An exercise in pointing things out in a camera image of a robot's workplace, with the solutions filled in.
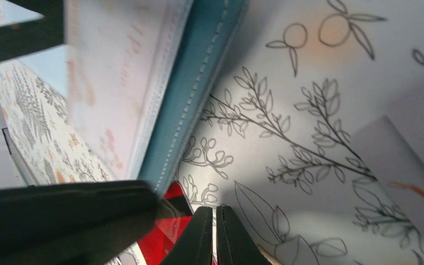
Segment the blue leather card holder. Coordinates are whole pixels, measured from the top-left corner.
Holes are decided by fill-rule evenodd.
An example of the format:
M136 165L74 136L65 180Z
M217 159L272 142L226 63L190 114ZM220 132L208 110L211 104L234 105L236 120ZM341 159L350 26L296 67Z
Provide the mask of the blue leather card holder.
M208 100L247 1L191 1L162 103L135 179L164 194Z

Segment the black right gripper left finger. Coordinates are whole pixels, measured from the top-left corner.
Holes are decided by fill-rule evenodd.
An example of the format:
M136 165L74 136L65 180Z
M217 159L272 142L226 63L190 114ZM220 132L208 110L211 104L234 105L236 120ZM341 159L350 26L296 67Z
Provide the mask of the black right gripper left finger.
M164 265L213 264L213 209L199 207L169 254Z

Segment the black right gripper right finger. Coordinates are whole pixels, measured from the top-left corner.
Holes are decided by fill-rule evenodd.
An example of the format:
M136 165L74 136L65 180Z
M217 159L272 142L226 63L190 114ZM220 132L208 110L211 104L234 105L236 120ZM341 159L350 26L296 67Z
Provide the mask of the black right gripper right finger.
M230 206L216 208L216 248L218 264L270 264Z

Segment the red card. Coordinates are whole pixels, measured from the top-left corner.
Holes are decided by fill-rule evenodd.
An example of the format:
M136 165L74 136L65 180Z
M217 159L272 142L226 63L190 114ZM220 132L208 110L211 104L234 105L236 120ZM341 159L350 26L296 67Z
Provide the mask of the red card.
M166 217L156 220L151 232L137 243L148 265L162 262L193 216L184 191L177 181L172 182L163 198L167 203Z

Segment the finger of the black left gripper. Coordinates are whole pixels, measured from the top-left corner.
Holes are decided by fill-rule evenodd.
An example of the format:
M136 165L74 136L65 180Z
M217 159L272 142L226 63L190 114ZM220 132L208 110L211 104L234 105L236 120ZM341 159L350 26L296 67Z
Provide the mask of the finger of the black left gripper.
M140 180L0 189L0 264L105 264L180 216Z
M64 43L64 1L11 1L43 17L0 26L0 62Z

